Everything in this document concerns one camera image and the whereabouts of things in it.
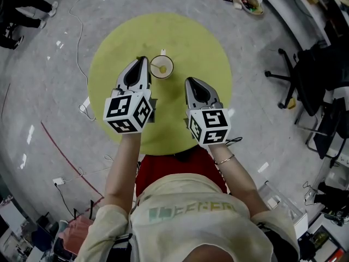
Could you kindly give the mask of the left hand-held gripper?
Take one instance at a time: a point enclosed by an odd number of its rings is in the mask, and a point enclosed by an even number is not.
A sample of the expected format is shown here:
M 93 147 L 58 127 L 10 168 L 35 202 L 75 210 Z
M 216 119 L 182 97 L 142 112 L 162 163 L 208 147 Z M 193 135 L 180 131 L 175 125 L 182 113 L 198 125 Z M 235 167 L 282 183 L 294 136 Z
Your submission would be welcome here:
M 149 60 L 136 57 L 118 76 L 106 98 L 103 121 L 118 134 L 140 133 L 155 121 L 156 99 L 151 98 Z

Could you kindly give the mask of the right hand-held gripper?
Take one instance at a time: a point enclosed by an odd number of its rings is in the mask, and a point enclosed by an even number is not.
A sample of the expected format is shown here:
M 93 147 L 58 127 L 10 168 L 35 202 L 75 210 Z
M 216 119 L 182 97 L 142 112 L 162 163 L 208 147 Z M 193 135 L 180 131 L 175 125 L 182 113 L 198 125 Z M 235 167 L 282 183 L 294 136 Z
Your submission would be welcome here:
M 186 127 L 200 146 L 223 144 L 231 130 L 228 110 L 223 108 L 216 90 L 206 82 L 185 80 Z

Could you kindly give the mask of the white cup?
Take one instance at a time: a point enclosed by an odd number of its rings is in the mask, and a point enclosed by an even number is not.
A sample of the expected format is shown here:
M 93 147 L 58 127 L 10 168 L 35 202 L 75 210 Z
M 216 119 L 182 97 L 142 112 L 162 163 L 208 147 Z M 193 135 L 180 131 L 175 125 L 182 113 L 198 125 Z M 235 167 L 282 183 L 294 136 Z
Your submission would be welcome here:
M 159 69 L 151 66 L 151 63 L 158 66 L 165 66 L 166 73 L 160 73 Z M 160 55 L 155 56 L 150 62 L 151 74 L 157 79 L 167 79 L 171 76 L 174 71 L 174 64 L 172 59 L 166 55 L 166 50 L 162 49 Z

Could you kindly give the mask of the person's left forearm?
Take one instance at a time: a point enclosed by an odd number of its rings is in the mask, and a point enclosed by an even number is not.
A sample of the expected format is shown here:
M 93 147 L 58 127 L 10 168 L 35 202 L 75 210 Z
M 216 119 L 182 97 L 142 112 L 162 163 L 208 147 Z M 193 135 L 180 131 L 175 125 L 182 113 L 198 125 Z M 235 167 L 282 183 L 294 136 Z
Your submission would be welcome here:
M 116 205 L 129 213 L 133 205 L 141 134 L 124 134 L 106 179 L 104 205 Z

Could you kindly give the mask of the person's right forearm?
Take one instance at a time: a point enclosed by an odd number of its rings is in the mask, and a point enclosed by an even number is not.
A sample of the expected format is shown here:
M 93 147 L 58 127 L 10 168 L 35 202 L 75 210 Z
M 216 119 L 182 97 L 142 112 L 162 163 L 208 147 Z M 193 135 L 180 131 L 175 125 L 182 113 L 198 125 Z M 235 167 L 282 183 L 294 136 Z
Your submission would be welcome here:
M 268 211 L 269 208 L 260 197 L 254 180 L 228 147 L 225 144 L 217 144 L 210 145 L 209 149 L 230 193 L 245 203 L 250 216 Z

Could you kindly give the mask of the yellow-green round table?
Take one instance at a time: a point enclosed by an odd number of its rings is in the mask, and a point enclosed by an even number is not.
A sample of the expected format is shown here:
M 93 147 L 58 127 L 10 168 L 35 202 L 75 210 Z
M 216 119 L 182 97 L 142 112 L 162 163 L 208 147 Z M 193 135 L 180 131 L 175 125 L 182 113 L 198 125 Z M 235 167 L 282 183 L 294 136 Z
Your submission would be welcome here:
M 162 156 L 196 145 L 185 124 L 185 79 L 198 78 L 218 93 L 224 107 L 232 96 L 232 73 L 219 41 L 200 23 L 175 13 L 152 13 L 132 18 L 114 29 L 101 43 L 89 71 L 88 93 L 92 110 L 105 133 L 115 142 L 121 136 L 103 121 L 105 100 L 122 70 L 138 56 L 149 59 L 161 50 L 174 63 L 167 79 L 152 78 L 156 99 L 155 121 L 147 123 L 141 153 Z

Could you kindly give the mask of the person's red skirt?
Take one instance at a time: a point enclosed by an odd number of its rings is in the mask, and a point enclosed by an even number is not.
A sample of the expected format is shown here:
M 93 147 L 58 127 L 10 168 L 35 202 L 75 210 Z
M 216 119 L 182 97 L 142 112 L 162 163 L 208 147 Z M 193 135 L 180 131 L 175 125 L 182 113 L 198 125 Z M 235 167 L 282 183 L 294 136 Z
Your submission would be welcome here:
M 213 158 L 199 145 L 186 151 L 165 156 L 146 155 L 136 177 L 136 196 L 158 179 L 173 174 L 197 174 L 214 182 L 223 193 L 227 188 Z

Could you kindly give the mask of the red floor tape line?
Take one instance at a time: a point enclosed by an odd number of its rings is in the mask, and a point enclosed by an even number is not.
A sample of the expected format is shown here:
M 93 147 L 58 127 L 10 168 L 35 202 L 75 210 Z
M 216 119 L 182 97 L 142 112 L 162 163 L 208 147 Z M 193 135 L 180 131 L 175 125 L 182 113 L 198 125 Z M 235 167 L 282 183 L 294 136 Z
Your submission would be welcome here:
M 79 171 L 78 171 L 77 167 L 66 157 L 64 152 L 59 148 L 59 146 L 57 145 L 57 143 L 53 139 L 52 135 L 49 133 L 49 131 L 45 127 L 44 123 L 42 121 L 40 121 L 40 124 L 41 124 L 44 132 L 46 133 L 46 135 L 50 139 L 50 141 L 53 143 L 54 147 L 58 150 L 59 154 L 65 159 L 65 161 L 69 164 L 69 166 L 78 174 Z M 91 188 L 95 193 L 97 193 L 97 195 L 99 196 L 99 199 L 97 202 L 98 203 L 101 202 L 104 199 L 103 195 L 89 181 L 87 181 L 87 179 L 84 176 L 81 176 L 80 178 L 84 181 L 85 184 L 88 185 L 89 188 Z

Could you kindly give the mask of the black office chair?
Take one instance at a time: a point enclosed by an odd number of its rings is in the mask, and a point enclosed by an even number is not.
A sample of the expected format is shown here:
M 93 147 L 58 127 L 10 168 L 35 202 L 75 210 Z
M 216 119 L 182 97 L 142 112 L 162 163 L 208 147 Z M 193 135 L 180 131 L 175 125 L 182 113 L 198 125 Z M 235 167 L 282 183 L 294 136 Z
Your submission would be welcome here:
M 294 91 L 309 116 L 314 116 L 324 104 L 326 91 L 349 87 L 349 39 L 344 36 L 330 46 L 314 45 L 309 50 L 298 52 L 298 61 L 292 65 L 285 50 L 278 53 L 284 57 L 289 76 L 266 71 L 267 78 L 288 81 L 290 87 L 285 102 L 279 102 L 279 109 L 286 109 Z

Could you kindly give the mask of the white metal shelving rack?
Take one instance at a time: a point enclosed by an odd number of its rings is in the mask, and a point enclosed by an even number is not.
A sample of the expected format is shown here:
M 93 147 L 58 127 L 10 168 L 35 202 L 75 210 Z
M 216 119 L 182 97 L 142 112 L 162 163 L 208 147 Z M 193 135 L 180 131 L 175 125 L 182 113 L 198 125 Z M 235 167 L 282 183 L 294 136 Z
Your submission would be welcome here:
M 349 34 L 349 7 L 341 0 L 263 0 L 269 3 L 305 50 L 318 41 L 331 41 Z

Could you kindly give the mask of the person's beige shirt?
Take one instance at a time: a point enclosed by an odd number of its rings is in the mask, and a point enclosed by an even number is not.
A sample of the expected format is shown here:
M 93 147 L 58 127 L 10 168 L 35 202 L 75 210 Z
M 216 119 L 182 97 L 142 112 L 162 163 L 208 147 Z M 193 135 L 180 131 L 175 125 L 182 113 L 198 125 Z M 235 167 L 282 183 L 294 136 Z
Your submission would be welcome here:
M 126 246 L 131 262 L 181 262 L 201 245 L 221 248 L 234 262 L 299 260 L 295 229 L 283 212 L 252 216 L 210 179 L 173 174 L 148 186 L 130 213 L 101 207 L 76 262 L 107 262 Z

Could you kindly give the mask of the white-framed glass case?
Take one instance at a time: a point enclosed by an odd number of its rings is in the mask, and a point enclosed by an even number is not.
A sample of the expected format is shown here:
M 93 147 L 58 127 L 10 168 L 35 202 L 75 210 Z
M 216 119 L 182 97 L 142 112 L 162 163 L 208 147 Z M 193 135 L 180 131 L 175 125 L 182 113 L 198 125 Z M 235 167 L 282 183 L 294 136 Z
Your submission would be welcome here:
M 290 217 L 297 239 L 300 239 L 307 232 L 308 214 L 300 210 L 289 198 L 285 197 L 270 181 L 266 181 L 258 191 L 271 210 L 282 211 Z

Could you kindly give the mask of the black bag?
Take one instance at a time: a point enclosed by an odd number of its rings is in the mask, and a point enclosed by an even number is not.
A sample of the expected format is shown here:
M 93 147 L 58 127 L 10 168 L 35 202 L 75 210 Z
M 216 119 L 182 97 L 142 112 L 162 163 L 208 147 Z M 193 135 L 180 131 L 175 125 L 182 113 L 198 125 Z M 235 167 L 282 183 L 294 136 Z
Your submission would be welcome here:
M 349 190 L 341 190 L 321 182 L 317 191 L 323 194 L 315 195 L 314 204 L 320 203 L 334 212 L 342 211 L 345 215 L 349 215 Z

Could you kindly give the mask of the pink cloth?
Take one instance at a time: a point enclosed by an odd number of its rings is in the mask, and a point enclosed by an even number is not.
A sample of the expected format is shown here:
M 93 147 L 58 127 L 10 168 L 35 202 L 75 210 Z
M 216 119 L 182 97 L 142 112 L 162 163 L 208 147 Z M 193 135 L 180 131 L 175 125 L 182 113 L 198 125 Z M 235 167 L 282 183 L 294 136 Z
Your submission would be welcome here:
M 58 237 L 63 240 L 65 250 L 78 255 L 79 250 L 87 237 L 88 229 L 93 224 L 93 220 L 79 216 L 68 224 L 66 229 L 58 234 Z

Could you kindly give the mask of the black metal-frame chair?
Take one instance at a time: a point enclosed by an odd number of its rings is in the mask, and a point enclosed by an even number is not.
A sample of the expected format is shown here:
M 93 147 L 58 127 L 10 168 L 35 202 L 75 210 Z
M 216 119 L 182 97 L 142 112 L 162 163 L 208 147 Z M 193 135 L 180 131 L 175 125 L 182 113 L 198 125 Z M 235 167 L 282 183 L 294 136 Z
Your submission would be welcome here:
M 332 168 L 339 158 L 346 140 L 349 139 L 349 111 L 346 110 L 345 98 L 334 99 L 332 103 L 326 103 L 322 99 L 304 99 L 302 103 L 303 108 L 296 118 L 295 125 L 299 129 L 314 133 L 316 151 L 321 159 L 327 155 L 335 134 L 343 139 L 337 155 L 330 160 L 329 167 Z M 316 119 L 312 128 L 299 124 L 304 111 Z

